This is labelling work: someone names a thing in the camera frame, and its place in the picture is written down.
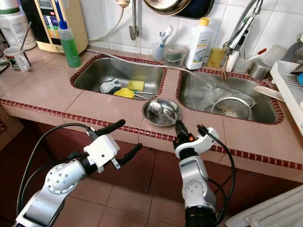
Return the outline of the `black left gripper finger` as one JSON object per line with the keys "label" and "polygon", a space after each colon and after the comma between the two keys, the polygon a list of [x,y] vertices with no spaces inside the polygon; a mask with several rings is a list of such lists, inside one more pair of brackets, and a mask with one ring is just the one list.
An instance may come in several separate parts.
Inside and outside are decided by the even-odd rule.
{"label": "black left gripper finger", "polygon": [[100,128],[97,130],[97,136],[103,136],[103,135],[108,135],[111,132],[114,132],[115,130],[123,127],[125,125],[126,121],[125,120],[119,120],[115,123],[111,123],[108,126],[104,128]]}
{"label": "black left gripper finger", "polygon": [[128,151],[127,154],[125,154],[123,156],[123,158],[120,158],[118,160],[118,164],[120,166],[124,166],[125,164],[130,162],[130,160],[132,160],[132,158],[134,158],[134,156],[136,156],[138,151],[141,150],[142,148],[143,148],[143,144],[142,143],[137,143],[130,151]]}

